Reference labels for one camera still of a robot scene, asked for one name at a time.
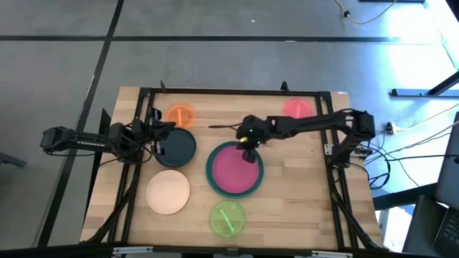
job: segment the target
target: wire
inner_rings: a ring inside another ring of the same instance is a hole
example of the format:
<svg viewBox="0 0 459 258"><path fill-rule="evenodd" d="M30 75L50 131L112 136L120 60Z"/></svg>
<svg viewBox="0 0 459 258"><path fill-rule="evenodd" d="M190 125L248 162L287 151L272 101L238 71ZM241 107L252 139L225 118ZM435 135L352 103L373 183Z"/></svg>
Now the wire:
<svg viewBox="0 0 459 258"><path fill-rule="evenodd" d="M416 143L413 143L413 144L411 144L411 145L408 145L408 146L399 148L399 149L397 149L397 150L392 150L392 151L388 152L388 153L385 154L385 155L392 154L392 153L396 153L396 152L399 152L399 151L404 150L404 149L413 148L413 147L415 147L416 145L421 145L421 144L427 143L427 142L433 140L433 138L435 138L435 136L437 136L437 135L443 133L444 131L446 131L447 129L449 129L449 128L455 126L455 125L457 125L458 123L459 123L459 120L456 121L456 122L454 122L452 125L446 127L445 129L441 130L440 132L438 132L438 133L436 133L436 134L434 134L434 135L431 135L431 136L427 137L426 139L420 140L420 141L418 141L418 142L416 142ZM385 155L377 156L376 158L371 159L370 161L368 161L368 163L366 163L366 165L370 164L371 162L373 162L373 161L375 161L376 159L381 158L382 156L385 156Z"/></svg>
<svg viewBox="0 0 459 258"><path fill-rule="evenodd" d="M88 156L93 156L95 153L91 154L75 154L75 155L69 155L69 154L53 154L53 153L46 153L49 156L58 156L58 157L88 157Z"/></svg>
<svg viewBox="0 0 459 258"><path fill-rule="evenodd" d="M372 147L369 147L369 148L372 149L373 151L376 151L376 152L380 153L381 155L383 155L383 154L381 153L381 151L379 151L379 150L377 150L377 149L375 149L375 148L372 148ZM383 188L383 187L387 184L387 182L389 182L391 166L390 166L390 163L389 163L389 161L387 160L386 156L383 156L383 157L384 157L384 159L385 159L385 161L386 161L387 172L386 172L386 173L383 173L383 174L381 174L381 175L379 175L379 176L376 176L376 177L373 177L373 178L370 178L370 179L369 179L369 180L373 180L373 181L369 184L371 190L381 189L381 188ZM373 183L376 182L378 179L380 179L380 178L383 177L383 176L386 176L384 182L383 182L380 186L372 187Z"/></svg>
<svg viewBox="0 0 459 258"><path fill-rule="evenodd" d="M426 155L426 156L411 156L411 157L403 157L403 158L394 158L392 160L387 160L387 161L402 161L404 159L409 159L409 158L434 158L434 157L445 157L445 158L450 158L450 157L459 157L459 155Z"/></svg>
<svg viewBox="0 0 459 258"><path fill-rule="evenodd" d="M376 17L374 17L373 19L370 19L368 21L364 21L364 22L359 22L359 21L356 21L354 20L352 17L351 17L351 12L346 10L346 8L344 8L343 4L339 1L339 0L334 0L335 3L337 3L339 5L339 8L341 10L341 15L344 15L345 17L348 17L350 18L350 20L355 23L355 24L358 24L358 25L363 25L363 24L367 24L367 23L370 23L372 21L374 21L375 19L378 19L381 15L383 15L387 10L389 10L389 8L391 8L395 3L397 3L397 0L394 0L392 2L392 4L390 4L384 11L382 11L381 14L377 15Z"/></svg>
<svg viewBox="0 0 459 258"><path fill-rule="evenodd" d="M123 130L124 130L125 128L131 127L131 125L132 125L132 123L129 123L129 124L127 124L127 125L124 125L124 126L121 128L121 131L120 131L121 137L125 138L126 140L128 140L128 141L130 141L130 142L132 142L132 143L134 143L135 145L138 146L135 150L132 150L130 153L126 153L126 154L121 155L121 150L122 150L122 149L121 149L120 146L119 146L120 143L118 144L118 147L115 148L110 142L108 142L108 141L106 141L106 140L103 140L102 138L99 138L99 140L101 140L101 141L107 143L107 144L113 149L113 154L114 154L115 156L117 156L117 158L116 158L115 160L120 160L120 161L122 161L122 162L124 162L124 163L131 164L131 165L142 164L142 163L145 163L145 162L147 162L147 161L150 161L151 158L153 157L153 154L151 154L151 151L150 151L149 149L145 148L145 146L143 146L143 145L141 145L141 144L135 142L134 140L131 140L129 137L127 137L126 135L124 135ZM139 149L141 149L142 151L147 151L147 152L150 154L150 156L149 156L146 160L144 160L144 161L128 161L128 160L126 160L126 159L123 157L123 156L132 155L132 154L134 154L136 151L138 151Z"/></svg>
<svg viewBox="0 0 459 258"><path fill-rule="evenodd" d="M352 163L352 162L351 162L351 165L358 166L359 168L363 169L366 172L366 177L368 178L368 181L370 181L370 173L365 167L360 166L359 164Z"/></svg>
<svg viewBox="0 0 459 258"><path fill-rule="evenodd" d="M100 168L102 165L105 165L106 163L110 163L110 162L117 161L117 160L118 158L114 158L113 160L102 162L101 164L99 164L98 168Z"/></svg>
<svg viewBox="0 0 459 258"><path fill-rule="evenodd" d="M418 125L421 125L421 124L427 122L428 120L430 120L430 119L432 119L432 118L434 118L434 117L436 117L436 116L438 116L438 115L443 114L443 113L446 112L446 111L452 110L453 108L455 108L455 107L457 107L457 106L459 106L459 103L456 104L456 105L454 105L454 106L452 106L452 107L449 107L448 109L445 109L444 111L442 111L442 112L440 112L440 113L437 113L437 114L431 116L430 118L428 118L428 119L426 119L426 120L424 120L424 121L422 121L422 122L419 122L419 123L416 124L416 125L413 125L413 126L408 127L408 128L398 128L398 129L399 129L399 130L403 130L403 131L411 130L411 129L417 127Z"/></svg>
<svg viewBox="0 0 459 258"><path fill-rule="evenodd" d="M382 144L381 144L381 147L379 147L378 151L380 151L382 149L382 147L384 147L385 140L386 140L386 134L382 133Z"/></svg>
<svg viewBox="0 0 459 258"><path fill-rule="evenodd" d="M402 162L399 161L399 163L400 163L400 166L402 167L404 173L407 175L407 177L408 177L417 187L419 187L419 185L416 183L416 181L415 181L413 178L411 178L411 176L408 174L408 172L407 172L407 170L404 168Z"/></svg>

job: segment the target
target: concrete floor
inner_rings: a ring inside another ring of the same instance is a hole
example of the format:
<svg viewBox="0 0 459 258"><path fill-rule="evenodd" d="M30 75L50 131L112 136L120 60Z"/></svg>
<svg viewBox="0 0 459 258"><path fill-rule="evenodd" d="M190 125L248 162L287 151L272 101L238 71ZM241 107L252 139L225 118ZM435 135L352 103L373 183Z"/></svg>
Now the concrete floor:
<svg viewBox="0 0 459 258"><path fill-rule="evenodd" d="M0 35L106 35L116 0L0 1ZM343 0L366 20L385 3ZM457 100L394 99L390 89L430 88L454 73L428 10L395 4L375 22L357 26L324 0L131 0L115 35L402 37L410 43L324 42L113 42L86 131L95 132L101 108L110 114L120 86L346 91L351 107L368 110L377 125L401 127L424 120ZM0 152L28 161L24 169L0 166L0 249L34 245L62 159L39 149L42 131L75 126L102 42L0 42ZM386 137L387 150L451 124L455 112L408 133ZM441 154L448 138L397 156ZM381 137L374 140L378 143ZM50 244L77 243L87 199L91 158L77 158ZM419 185L436 181L441 158L404 161ZM385 172L385 163L368 167ZM389 184L374 195L415 185L398 164Z"/></svg>

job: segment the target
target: wooden tabletop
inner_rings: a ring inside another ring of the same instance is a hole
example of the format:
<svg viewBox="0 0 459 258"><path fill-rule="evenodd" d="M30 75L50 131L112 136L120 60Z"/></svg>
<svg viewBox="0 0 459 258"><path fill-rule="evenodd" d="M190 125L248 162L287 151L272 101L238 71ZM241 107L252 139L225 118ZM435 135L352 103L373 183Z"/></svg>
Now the wooden tabletop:
<svg viewBox="0 0 459 258"><path fill-rule="evenodd" d="M112 123L130 123L136 108L139 87L121 87ZM246 115L265 119L282 115L289 97L256 95L155 94L153 106L165 114L174 104L194 108L196 120L188 130L197 142L193 159L177 170L190 184L185 207L172 215L160 215L149 208L146 186L158 172L167 168L154 158L144 163L138 185L128 238L129 244L190 247L253 247L285 249L337 249L326 180L323 146L319 132L301 133L287 140L270 140L258 148L265 165L261 187L251 196L238 200L246 213L246 227L236 239L217 236L209 225L213 205L224 199L210 188L204 174L207 157L221 143L235 140L230 129L209 129L209 125L240 123ZM312 97L302 97L315 108ZM349 107L345 92L332 92L333 108ZM144 118L146 105L143 106ZM112 159L104 154L103 161ZM353 163L363 165L357 158ZM122 163L100 167L82 229L81 240L90 238L113 210ZM346 169L354 216L377 244L382 244L367 177L361 168ZM120 216L116 239L120 239L124 214ZM345 218L341 215L345 243L349 244Z"/></svg>

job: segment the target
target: orange cup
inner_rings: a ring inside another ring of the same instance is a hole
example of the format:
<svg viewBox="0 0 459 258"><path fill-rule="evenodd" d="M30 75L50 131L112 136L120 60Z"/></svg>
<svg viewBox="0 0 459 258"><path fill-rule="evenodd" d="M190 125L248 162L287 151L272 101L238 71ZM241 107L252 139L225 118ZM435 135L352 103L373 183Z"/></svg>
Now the orange cup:
<svg viewBox="0 0 459 258"><path fill-rule="evenodd" d="M194 110L186 104L172 105L167 111L166 121L175 122L178 128L190 128L194 122Z"/></svg>

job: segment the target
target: green plastic cup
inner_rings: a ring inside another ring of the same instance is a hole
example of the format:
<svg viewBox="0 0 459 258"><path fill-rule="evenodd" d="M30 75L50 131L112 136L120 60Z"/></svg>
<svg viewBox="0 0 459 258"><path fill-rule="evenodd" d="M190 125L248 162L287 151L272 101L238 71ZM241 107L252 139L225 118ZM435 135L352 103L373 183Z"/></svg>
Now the green plastic cup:
<svg viewBox="0 0 459 258"><path fill-rule="evenodd" d="M244 209L233 201L222 201L210 211L210 226L222 238L234 239L245 228Z"/></svg>

